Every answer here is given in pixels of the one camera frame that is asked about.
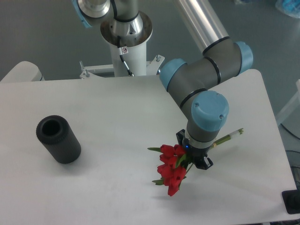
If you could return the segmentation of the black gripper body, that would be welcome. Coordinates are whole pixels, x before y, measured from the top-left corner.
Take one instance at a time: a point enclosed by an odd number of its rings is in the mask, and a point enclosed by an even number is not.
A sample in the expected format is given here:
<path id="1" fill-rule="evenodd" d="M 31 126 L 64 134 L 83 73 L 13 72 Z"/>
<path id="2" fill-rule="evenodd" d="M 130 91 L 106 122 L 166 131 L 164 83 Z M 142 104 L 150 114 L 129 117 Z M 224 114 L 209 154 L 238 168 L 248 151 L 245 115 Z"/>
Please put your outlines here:
<path id="1" fill-rule="evenodd" d="M 208 151 L 213 144 L 213 141 L 210 142 L 198 142 L 194 139 L 186 138 L 186 144 L 184 149 L 187 154 L 192 158 L 192 162 L 194 163 L 194 157 L 208 157 Z"/>

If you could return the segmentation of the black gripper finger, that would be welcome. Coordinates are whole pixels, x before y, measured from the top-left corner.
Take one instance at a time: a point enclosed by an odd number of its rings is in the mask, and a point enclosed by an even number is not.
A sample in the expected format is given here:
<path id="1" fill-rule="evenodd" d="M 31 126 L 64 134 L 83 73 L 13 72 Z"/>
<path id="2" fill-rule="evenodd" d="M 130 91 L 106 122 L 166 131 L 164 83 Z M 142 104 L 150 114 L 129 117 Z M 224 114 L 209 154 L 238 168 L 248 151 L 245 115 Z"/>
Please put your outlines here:
<path id="1" fill-rule="evenodd" d="M 185 129 L 182 129 L 179 132 L 177 132 L 176 133 L 176 138 L 177 138 L 178 144 L 184 147 L 185 144 L 186 144 Z"/>
<path id="2" fill-rule="evenodd" d="M 213 162 L 209 157 L 194 157 L 194 165 L 197 169 L 209 169 Z"/>

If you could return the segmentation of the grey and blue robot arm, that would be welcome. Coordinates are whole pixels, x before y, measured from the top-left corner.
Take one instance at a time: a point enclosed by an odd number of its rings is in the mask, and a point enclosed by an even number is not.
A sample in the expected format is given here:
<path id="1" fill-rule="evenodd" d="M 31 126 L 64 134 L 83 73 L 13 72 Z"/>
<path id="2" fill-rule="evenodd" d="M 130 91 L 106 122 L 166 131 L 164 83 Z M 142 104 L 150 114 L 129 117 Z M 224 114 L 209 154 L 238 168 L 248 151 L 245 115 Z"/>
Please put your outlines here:
<path id="1" fill-rule="evenodd" d="M 150 18 L 136 0 L 74 0 L 84 27 L 100 25 L 109 44 L 116 77 L 158 74 L 166 91 L 187 118 L 176 136 L 199 169 L 212 166 L 208 151 L 229 113 L 226 98 L 212 88 L 250 69 L 253 54 L 244 42 L 233 42 L 206 0 L 174 2 L 203 57 L 187 64 L 173 59 L 160 67 L 161 56 L 146 61 L 146 43 L 153 31 Z"/>

